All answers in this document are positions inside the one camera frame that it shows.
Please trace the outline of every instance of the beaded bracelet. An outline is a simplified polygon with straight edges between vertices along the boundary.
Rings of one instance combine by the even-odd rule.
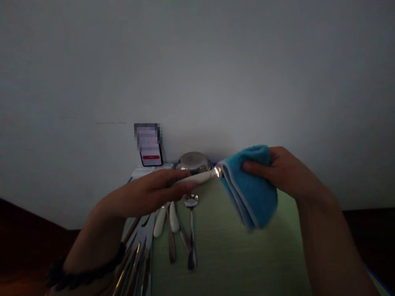
[[[97,267],[92,271],[84,271],[79,274],[65,274],[63,271],[63,264],[66,257],[60,257],[54,264],[49,268],[49,272],[45,276],[48,279],[47,287],[51,288],[55,285],[56,291],[63,290],[65,287],[69,286],[70,290],[79,287],[81,284],[90,284],[93,280],[100,279],[106,274],[115,270],[115,268],[122,261],[125,255],[125,245],[121,243],[119,246],[118,254],[110,262],[103,266]]]

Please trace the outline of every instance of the green table mat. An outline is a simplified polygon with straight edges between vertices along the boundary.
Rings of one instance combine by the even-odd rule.
[[[196,189],[193,210],[197,270],[189,271],[179,233],[174,235],[177,261],[170,264],[167,222],[153,241],[152,295],[312,295],[303,257],[296,203],[278,191],[279,204],[270,224],[247,234],[217,178]],[[178,216],[189,235],[190,209],[178,203]],[[127,221],[124,233],[130,227]],[[385,289],[374,279],[382,295]]]

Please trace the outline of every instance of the blue towel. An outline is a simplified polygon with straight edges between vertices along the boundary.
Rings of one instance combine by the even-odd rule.
[[[277,209],[277,189],[263,178],[242,170],[246,160],[270,165],[269,148],[253,146],[222,161],[220,178],[248,232],[265,227]]]

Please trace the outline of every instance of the phone screen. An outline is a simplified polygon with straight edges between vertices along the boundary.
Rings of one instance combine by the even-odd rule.
[[[145,167],[161,166],[160,131],[157,124],[135,124],[141,162]]]

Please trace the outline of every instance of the dark floor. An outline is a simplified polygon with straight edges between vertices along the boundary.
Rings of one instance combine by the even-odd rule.
[[[44,295],[45,274],[78,232],[0,199],[0,295]]]
[[[344,215],[363,261],[395,292],[395,209]],[[0,199],[0,295],[44,295],[48,268],[77,234]]]
[[[395,294],[395,208],[343,213],[362,260]]]

